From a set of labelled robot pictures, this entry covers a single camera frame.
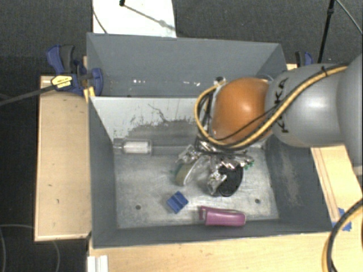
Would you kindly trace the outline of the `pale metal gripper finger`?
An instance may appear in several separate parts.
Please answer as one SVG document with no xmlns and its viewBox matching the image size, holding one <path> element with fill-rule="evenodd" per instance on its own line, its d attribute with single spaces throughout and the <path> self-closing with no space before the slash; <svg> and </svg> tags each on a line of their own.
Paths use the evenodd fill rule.
<svg viewBox="0 0 363 272">
<path fill-rule="evenodd" d="M 215 195 L 218 192 L 218 188 L 226 181 L 227 179 L 227 169 L 225 167 L 220 167 L 219 169 L 214 170 L 209 176 L 207 180 L 207 188 L 211 195 Z"/>
<path fill-rule="evenodd" d="M 176 163 L 190 164 L 199 157 L 199 152 L 190 144 L 179 155 Z"/>
</svg>

